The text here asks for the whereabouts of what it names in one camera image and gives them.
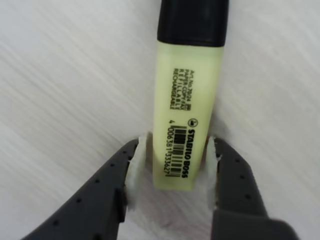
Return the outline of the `grey padded gripper finger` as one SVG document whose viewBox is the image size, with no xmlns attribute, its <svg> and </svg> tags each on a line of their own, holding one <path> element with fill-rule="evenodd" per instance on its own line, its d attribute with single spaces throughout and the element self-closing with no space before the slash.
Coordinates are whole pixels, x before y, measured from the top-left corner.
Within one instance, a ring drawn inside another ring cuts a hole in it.
<svg viewBox="0 0 320 240">
<path fill-rule="evenodd" d="M 143 178 L 150 134 L 123 145 L 26 240 L 115 240 L 133 210 Z"/>
<path fill-rule="evenodd" d="M 209 209 L 268 217 L 252 168 L 222 138 L 208 138 L 206 174 Z"/>
</svg>

